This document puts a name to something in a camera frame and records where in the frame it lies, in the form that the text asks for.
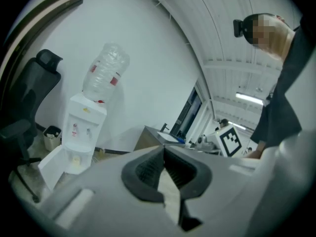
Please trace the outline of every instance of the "chair wheel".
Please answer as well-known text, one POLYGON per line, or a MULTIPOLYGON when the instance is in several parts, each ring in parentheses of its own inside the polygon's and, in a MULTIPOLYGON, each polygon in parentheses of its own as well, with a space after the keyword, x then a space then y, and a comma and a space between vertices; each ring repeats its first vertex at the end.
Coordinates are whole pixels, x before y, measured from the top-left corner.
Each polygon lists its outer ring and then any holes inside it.
POLYGON ((34 203, 39 203, 40 202, 40 198, 38 196, 32 196, 33 202, 34 203))

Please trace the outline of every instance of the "trash can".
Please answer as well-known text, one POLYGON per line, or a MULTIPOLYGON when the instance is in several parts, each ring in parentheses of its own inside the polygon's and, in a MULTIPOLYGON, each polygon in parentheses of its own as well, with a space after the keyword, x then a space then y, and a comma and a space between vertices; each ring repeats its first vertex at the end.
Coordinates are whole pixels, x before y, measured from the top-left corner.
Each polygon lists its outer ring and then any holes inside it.
POLYGON ((60 145, 61 129, 51 125, 43 132, 45 147, 53 151, 60 145))

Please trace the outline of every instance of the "water bottle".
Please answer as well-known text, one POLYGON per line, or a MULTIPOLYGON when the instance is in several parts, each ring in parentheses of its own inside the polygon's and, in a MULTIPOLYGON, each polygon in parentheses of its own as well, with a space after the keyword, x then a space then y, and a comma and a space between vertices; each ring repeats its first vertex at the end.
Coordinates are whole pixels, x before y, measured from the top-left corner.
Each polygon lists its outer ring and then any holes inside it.
POLYGON ((106 43, 84 78, 84 96, 95 102, 108 103, 128 66, 129 55, 118 44, 106 43))

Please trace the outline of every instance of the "office chair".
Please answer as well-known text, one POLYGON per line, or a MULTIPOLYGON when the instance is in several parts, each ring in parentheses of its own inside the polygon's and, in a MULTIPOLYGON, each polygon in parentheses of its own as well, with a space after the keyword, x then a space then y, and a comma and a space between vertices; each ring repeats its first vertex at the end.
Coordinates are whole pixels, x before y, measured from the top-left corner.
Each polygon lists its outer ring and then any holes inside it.
POLYGON ((37 109, 61 78, 56 72, 61 60, 61 57, 47 49, 41 50, 36 58, 31 58, 10 89, 0 113, 0 142, 4 147, 2 156, 5 158, 7 177, 14 171, 32 194, 35 203, 40 198, 24 181, 17 167, 41 161, 41 158, 30 158, 27 149, 37 135, 37 109))

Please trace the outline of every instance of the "ceiling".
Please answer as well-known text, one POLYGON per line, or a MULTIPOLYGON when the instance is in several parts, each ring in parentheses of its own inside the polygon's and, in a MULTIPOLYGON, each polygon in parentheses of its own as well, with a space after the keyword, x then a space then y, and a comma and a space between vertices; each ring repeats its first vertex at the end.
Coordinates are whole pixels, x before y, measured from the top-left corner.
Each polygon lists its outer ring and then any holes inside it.
POLYGON ((202 68, 215 118, 255 129, 261 106, 237 99, 236 92, 266 98, 282 64, 235 38, 233 20, 253 13, 282 16, 294 29, 301 14, 291 0, 158 0, 176 20, 202 68))

